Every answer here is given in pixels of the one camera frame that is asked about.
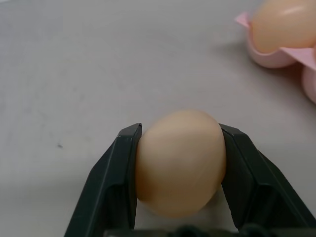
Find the egg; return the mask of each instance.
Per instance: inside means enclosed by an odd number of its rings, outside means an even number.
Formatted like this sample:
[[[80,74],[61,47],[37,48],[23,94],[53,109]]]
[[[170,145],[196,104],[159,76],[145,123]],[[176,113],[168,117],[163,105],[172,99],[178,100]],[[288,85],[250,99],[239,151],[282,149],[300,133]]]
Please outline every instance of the egg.
[[[226,171],[220,125],[196,110],[172,113],[141,137],[136,155],[136,194],[167,218],[190,216],[213,197]]]
[[[255,48],[271,53],[280,47],[307,48],[316,43],[316,0],[266,0],[253,14]]]

